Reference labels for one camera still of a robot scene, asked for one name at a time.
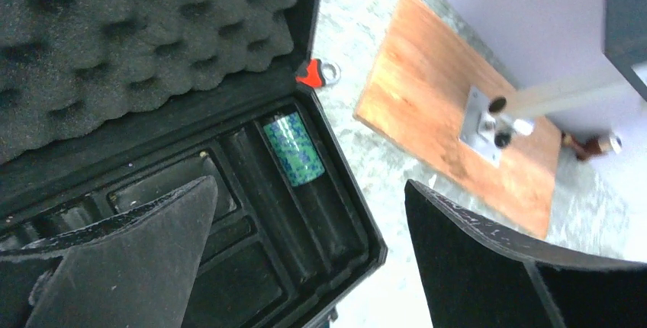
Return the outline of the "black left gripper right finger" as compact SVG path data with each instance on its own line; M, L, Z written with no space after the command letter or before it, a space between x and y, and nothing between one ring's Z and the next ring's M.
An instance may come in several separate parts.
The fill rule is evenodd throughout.
M410 180L405 207L435 327L644 327L646 266L510 229Z

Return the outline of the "green blue chip stack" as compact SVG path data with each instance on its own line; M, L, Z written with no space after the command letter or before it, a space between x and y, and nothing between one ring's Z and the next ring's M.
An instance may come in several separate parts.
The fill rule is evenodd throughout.
M292 187L305 185L325 173L298 112L275 114L262 128Z

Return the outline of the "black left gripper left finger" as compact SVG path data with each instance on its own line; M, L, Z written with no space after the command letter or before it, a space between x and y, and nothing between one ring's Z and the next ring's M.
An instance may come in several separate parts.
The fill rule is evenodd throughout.
M3 327L179 327L211 222L202 176L130 211L1 254Z

